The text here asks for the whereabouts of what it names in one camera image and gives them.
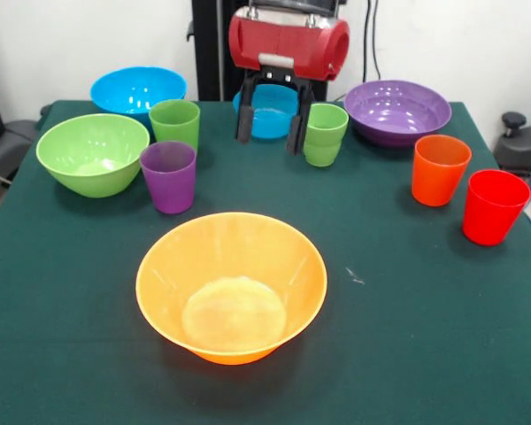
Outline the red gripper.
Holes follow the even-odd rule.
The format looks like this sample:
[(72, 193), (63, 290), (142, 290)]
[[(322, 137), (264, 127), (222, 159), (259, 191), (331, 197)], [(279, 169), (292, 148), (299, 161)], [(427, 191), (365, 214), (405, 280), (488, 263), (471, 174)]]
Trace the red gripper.
[[(240, 8), (230, 20), (228, 47), (239, 68), (248, 69), (240, 90), (235, 139), (251, 139), (254, 109), (252, 99), (264, 66), (287, 69), (297, 77), (332, 81), (342, 70), (350, 46), (349, 24), (334, 17), (310, 16), (300, 12), (257, 6)], [(300, 84), (297, 113), (291, 121), (287, 150), (303, 151), (308, 119), (314, 101), (312, 84)]]

